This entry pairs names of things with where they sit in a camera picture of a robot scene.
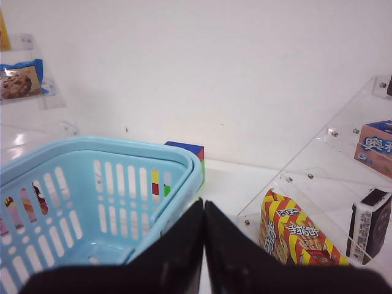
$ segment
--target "blue plastic basket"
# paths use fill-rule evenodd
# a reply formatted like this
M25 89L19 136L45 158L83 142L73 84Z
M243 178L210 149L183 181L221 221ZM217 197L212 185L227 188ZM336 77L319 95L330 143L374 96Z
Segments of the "blue plastic basket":
M191 152L98 137L49 143L1 170L1 293L59 265L127 263L202 182Z

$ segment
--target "pink box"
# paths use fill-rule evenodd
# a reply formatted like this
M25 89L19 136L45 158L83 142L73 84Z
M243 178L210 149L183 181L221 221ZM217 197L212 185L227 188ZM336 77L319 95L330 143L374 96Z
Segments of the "pink box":
M392 179L392 120L362 127L354 159Z

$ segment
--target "blue package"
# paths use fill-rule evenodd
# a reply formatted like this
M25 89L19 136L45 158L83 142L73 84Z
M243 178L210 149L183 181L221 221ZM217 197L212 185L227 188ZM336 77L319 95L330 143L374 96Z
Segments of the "blue package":
M16 64L0 64L1 99L14 99L46 94L42 88L42 59Z

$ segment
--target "yellow package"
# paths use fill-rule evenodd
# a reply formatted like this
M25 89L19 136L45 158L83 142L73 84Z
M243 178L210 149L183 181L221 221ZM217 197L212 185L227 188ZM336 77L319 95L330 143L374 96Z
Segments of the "yellow package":
M8 37L6 23L4 22L4 17L2 17L2 12L0 10L0 22L1 22L1 31L0 31L0 46L1 50L10 50L11 44L10 39Z
M291 198L270 189L262 203L260 245L284 264L348 265L347 259Z

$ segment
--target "oreo box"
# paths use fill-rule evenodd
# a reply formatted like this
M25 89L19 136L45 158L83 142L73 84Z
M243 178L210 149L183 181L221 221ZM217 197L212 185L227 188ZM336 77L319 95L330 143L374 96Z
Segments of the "oreo box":
M380 252L391 216L391 202L392 193L373 189L361 202L353 204L348 257L365 265Z
M354 159L392 178L392 120L362 127Z

